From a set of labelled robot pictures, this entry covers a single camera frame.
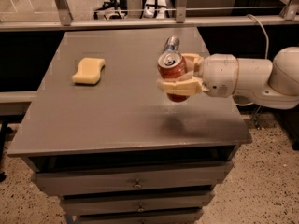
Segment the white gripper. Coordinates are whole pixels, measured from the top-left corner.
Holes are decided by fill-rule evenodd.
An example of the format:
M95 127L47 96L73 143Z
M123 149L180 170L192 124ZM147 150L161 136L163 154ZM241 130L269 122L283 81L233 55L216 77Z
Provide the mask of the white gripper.
M205 93L210 97L231 96L238 80L239 63L230 54L213 54L205 59L196 53L183 53L187 72L195 75L186 80L157 80L157 87L170 95L194 96Z

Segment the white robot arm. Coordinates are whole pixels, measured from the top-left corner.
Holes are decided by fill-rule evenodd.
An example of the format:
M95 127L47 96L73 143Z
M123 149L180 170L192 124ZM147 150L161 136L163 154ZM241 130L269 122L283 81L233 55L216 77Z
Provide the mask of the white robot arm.
M232 96L239 105L256 104L291 109L299 104L299 48L282 49L275 58L236 58L213 54L203 58L185 54L188 72L177 78L160 78L158 88L170 95Z

